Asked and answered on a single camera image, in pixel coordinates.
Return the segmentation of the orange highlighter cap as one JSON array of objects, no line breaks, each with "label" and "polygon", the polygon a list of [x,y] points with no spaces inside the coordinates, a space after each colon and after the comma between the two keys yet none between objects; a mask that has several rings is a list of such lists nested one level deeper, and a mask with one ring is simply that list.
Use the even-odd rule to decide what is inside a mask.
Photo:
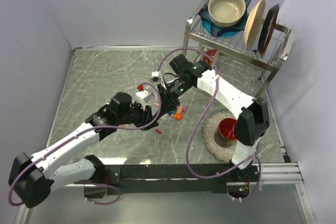
[{"label": "orange highlighter cap", "polygon": [[174,118],[176,120],[180,120],[182,118],[182,115],[181,114],[174,114]]}]

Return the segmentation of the steel dish rack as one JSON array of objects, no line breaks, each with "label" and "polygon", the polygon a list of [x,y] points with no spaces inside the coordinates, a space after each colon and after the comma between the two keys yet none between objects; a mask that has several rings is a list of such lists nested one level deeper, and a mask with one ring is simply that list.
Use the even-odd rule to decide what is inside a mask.
[{"label": "steel dish rack", "polygon": [[216,49],[222,57],[259,70],[258,79],[262,84],[255,97],[260,97],[289,57],[297,31],[276,22],[266,54],[262,57],[256,49],[249,51],[246,48],[242,32],[232,38],[217,38],[205,31],[198,13],[208,2],[201,0],[187,19],[182,46],[187,47],[193,40],[198,43],[199,50]]}]

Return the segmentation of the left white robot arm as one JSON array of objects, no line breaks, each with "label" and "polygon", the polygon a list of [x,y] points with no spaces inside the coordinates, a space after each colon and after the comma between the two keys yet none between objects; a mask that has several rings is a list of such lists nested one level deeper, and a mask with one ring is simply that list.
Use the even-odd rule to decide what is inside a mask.
[{"label": "left white robot arm", "polygon": [[150,91],[139,91],[133,99],[119,92],[109,103],[91,114],[77,129],[57,143],[28,156],[15,157],[9,176],[8,203],[33,208],[52,192],[75,182],[109,188],[104,163],[94,155],[68,164],[77,153],[95,145],[117,130],[148,130],[157,126],[163,99],[156,95],[158,110],[152,114]]}]

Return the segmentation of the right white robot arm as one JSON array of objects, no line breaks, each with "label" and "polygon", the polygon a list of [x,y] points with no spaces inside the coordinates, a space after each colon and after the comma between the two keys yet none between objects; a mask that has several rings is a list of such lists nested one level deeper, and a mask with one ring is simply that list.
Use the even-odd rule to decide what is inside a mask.
[{"label": "right white robot arm", "polygon": [[178,78],[173,82],[159,86],[162,104],[169,101],[170,106],[177,105],[179,96],[195,87],[221,103],[237,121],[234,134],[237,139],[235,152],[230,160],[231,178],[242,181],[248,175],[248,168],[255,156],[261,138],[269,128],[267,101],[255,99],[231,85],[218,75],[216,65],[200,60],[192,63],[183,54],[173,58],[170,63]]}]

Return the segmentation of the black base bar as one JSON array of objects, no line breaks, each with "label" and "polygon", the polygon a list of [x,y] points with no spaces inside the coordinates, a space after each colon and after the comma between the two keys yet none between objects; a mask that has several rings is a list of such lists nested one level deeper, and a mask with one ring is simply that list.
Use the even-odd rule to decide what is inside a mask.
[{"label": "black base bar", "polygon": [[217,178],[195,177],[185,164],[106,165],[104,171],[84,182],[107,183],[122,193],[175,193],[210,191],[227,193],[227,183],[256,182],[258,168],[250,165]]}]

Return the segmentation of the red black mug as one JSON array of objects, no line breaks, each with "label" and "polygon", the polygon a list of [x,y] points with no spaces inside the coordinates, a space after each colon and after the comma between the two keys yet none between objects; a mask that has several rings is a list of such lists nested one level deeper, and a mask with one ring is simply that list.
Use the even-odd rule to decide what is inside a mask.
[{"label": "red black mug", "polygon": [[225,118],[221,120],[214,133],[214,140],[220,147],[231,147],[237,142],[235,135],[235,127],[237,120],[233,118]]}]

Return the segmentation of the small red bowl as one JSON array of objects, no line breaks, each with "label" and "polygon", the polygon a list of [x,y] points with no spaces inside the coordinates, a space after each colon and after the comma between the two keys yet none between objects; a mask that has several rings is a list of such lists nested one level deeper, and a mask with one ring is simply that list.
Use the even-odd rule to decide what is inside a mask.
[{"label": "small red bowl", "polygon": [[[218,58],[218,50],[216,49],[209,49],[205,52],[209,57],[211,57],[212,59],[217,59]],[[212,61],[207,58],[207,57],[203,57],[203,61],[206,62],[208,65],[212,64]]]}]

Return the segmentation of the speckled grey plate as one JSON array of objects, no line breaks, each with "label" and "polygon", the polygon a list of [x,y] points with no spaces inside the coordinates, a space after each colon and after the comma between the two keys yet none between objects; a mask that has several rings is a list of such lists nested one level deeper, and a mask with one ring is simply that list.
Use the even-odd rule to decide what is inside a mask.
[{"label": "speckled grey plate", "polygon": [[218,126],[223,119],[233,118],[233,114],[227,110],[219,110],[211,113],[204,121],[202,127],[202,139],[205,148],[218,161],[229,163],[235,148],[237,140],[226,140],[218,133]]}]

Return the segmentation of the teal star shaped plate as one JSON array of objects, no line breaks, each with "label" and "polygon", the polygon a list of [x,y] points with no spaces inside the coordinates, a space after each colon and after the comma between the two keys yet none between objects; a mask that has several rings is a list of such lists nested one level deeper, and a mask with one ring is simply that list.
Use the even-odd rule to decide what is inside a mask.
[{"label": "teal star shaped plate", "polygon": [[202,20],[202,26],[207,31],[208,34],[218,38],[229,38],[234,37],[238,32],[241,32],[245,29],[248,18],[247,8],[249,7],[251,0],[245,0],[246,11],[241,20],[236,25],[226,28],[218,27],[210,21],[208,12],[208,2],[198,12],[198,15]]}]

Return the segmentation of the beige ceramic bowl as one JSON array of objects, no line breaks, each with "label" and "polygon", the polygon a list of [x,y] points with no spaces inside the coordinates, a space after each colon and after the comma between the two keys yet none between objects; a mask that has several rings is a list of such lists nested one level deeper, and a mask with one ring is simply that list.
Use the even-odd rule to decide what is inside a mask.
[{"label": "beige ceramic bowl", "polygon": [[245,0],[209,0],[210,21],[221,28],[236,25],[246,11]]}]

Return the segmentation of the beige plate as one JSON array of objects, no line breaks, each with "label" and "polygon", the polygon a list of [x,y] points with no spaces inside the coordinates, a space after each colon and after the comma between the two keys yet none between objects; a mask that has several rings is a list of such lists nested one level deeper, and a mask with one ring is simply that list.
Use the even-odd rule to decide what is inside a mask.
[{"label": "beige plate", "polygon": [[259,33],[260,26],[266,7],[266,0],[260,0],[251,10],[247,18],[244,30],[244,43],[247,50],[251,50],[256,37]]}]

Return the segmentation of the black plate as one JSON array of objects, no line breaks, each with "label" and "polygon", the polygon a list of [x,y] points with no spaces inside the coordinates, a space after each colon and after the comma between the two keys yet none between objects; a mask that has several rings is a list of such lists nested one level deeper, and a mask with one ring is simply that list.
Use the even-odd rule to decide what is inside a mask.
[{"label": "black plate", "polygon": [[266,18],[264,20],[257,46],[257,52],[261,57],[263,57],[264,54],[266,53],[268,44],[271,40],[273,30],[276,26],[279,10],[280,10],[280,4],[274,5],[269,9]]}]

